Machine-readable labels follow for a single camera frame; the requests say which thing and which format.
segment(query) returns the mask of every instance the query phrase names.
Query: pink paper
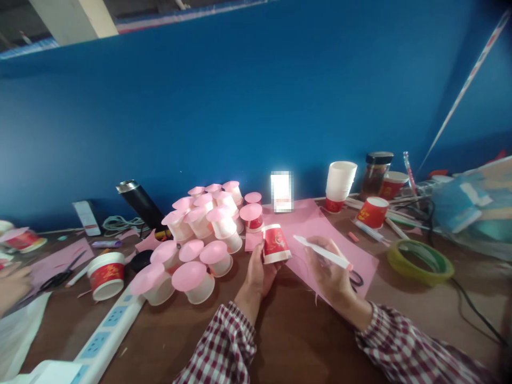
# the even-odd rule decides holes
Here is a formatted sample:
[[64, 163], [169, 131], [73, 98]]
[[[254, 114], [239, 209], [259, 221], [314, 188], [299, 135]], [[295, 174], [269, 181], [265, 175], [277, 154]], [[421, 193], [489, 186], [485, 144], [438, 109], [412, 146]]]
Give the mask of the pink paper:
[[73, 269], [75, 269], [94, 258], [94, 253], [92, 253], [92, 249], [87, 243], [86, 238], [82, 238], [77, 242], [68, 245], [66, 248], [44, 258], [43, 260], [32, 264], [32, 277], [34, 278], [32, 286], [34, 289], [31, 291], [29, 296], [37, 293], [41, 285], [43, 285], [48, 279], [59, 272], [64, 272], [73, 260], [75, 260], [83, 251], [86, 252], [73, 266]]
[[361, 275], [364, 281], [362, 287], [357, 287], [357, 293], [365, 297], [377, 270], [379, 260], [363, 251], [350, 240], [346, 239], [336, 230], [312, 199], [295, 202], [295, 211], [286, 214], [274, 214], [263, 211], [265, 225], [278, 223], [281, 225], [288, 247], [293, 257], [286, 265], [299, 276], [309, 287], [319, 294], [324, 300], [318, 285], [309, 270], [309, 264], [304, 253], [304, 246], [293, 238], [293, 235], [324, 236], [334, 240], [340, 251], [354, 265], [354, 270]]
[[148, 235], [148, 237], [142, 240], [139, 244], [135, 245], [137, 251], [142, 252], [148, 249], [154, 251], [162, 243], [156, 239], [155, 232], [156, 229], [153, 229], [151, 233]]
[[124, 232], [124, 233], [121, 233], [121, 234], [117, 235], [116, 237], [117, 237], [119, 240], [122, 240], [122, 239], [127, 238], [128, 236], [133, 236], [133, 235], [135, 235], [135, 236], [139, 237], [138, 232], [137, 232], [135, 229], [133, 229], [133, 228], [132, 228], [132, 229], [127, 230], [127, 231], [126, 231], [126, 232]]

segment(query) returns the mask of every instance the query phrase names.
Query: red paper cup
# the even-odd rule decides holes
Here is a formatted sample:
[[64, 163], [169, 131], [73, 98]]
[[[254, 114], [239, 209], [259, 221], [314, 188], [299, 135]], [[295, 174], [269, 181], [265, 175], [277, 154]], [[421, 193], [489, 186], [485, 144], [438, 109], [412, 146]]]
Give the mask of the red paper cup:
[[37, 236], [28, 227], [8, 230], [0, 237], [0, 243], [6, 243], [21, 253], [26, 253], [46, 244], [47, 239]]
[[384, 182], [380, 188], [379, 196], [391, 200], [394, 198], [400, 189], [409, 181], [409, 176], [402, 172], [387, 172], [384, 177]]
[[369, 197], [357, 214], [357, 219], [373, 229], [379, 229], [384, 224], [389, 203], [380, 197]]
[[94, 300], [110, 299], [123, 290], [124, 263], [124, 256], [119, 252], [105, 253], [89, 263], [87, 276]]
[[283, 230], [279, 224], [272, 224], [263, 227], [263, 264], [271, 264], [278, 261], [288, 260], [292, 257], [292, 253], [288, 248]]
[[331, 213], [339, 213], [343, 208], [345, 201], [335, 202], [329, 200], [327, 197], [325, 198], [325, 209], [327, 209]]

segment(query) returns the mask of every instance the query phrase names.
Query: person's left hand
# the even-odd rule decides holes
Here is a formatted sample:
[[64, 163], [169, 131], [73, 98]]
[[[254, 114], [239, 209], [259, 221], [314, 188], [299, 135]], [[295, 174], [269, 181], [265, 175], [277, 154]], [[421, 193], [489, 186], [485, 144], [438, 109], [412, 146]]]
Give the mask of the person's left hand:
[[244, 284], [248, 285], [252, 291], [259, 294], [260, 300], [268, 295], [277, 272], [284, 264], [284, 261], [272, 264], [263, 264], [262, 251], [263, 242], [258, 244], [252, 252], [249, 265], [247, 266], [247, 276], [245, 276], [244, 282]]
[[245, 281], [235, 298], [235, 304], [249, 322], [254, 325], [260, 309], [261, 300], [268, 294], [277, 272], [284, 264], [283, 261], [263, 264], [261, 252], [263, 242], [252, 251]]

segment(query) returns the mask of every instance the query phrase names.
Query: hand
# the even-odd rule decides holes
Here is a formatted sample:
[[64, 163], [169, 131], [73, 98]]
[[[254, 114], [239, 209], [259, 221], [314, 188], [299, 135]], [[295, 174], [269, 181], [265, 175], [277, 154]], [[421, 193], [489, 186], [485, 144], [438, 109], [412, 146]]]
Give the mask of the hand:
[[32, 269], [16, 270], [20, 264], [14, 263], [0, 270], [0, 317], [32, 289]]
[[261, 252], [263, 242], [252, 251], [245, 281], [235, 298], [235, 304], [254, 326], [261, 300], [268, 294], [277, 272], [284, 262], [263, 264]]
[[[307, 240], [345, 258], [334, 241], [329, 238], [313, 236]], [[352, 289], [349, 271], [329, 261], [326, 262], [310, 247], [305, 247], [304, 251], [318, 287], [332, 307], [358, 330], [366, 330], [372, 320], [373, 308]]]
[[[313, 236], [308, 238], [307, 241], [319, 245], [345, 259], [338, 246], [329, 238]], [[330, 303], [349, 303], [356, 299], [356, 293], [350, 285], [349, 271], [324, 259], [313, 251], [311, 247], [305, 247], [304, 251], [313, 270], [313, 276], [315, 276], [318, 287]]]

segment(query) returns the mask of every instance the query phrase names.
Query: person's right hand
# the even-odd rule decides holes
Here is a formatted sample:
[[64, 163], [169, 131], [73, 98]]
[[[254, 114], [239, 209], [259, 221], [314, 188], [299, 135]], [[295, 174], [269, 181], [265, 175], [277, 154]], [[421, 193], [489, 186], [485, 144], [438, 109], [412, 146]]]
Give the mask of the person's right hand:
[[14, 263], [0, 270], [0, 317], [32, 289], [32, 269], [16, 270], [20, 264]]
[[[331, 239], [313, 236], [308, 241], [344, 258]], [[305, 247], [305, 253], [318, 287], [331, 306], [358, 330], [366, 330], [372, 320], [373, 307], [354, 292], [349, 271], [325, 260], [310, 247]]]
[[[308, 238], [307, 241], [319, 245], [345, 259], [338, 246], [329, 238], [313, 236]], [[335, 303], [340, 305], [348, 304], [356, 299], [356, 293], [350, 285], [349, 271], [324, 259], [313, 251], [311, 247], [305, 247], [304, 251], [318, 287], [332, 305], [335, 305]]]

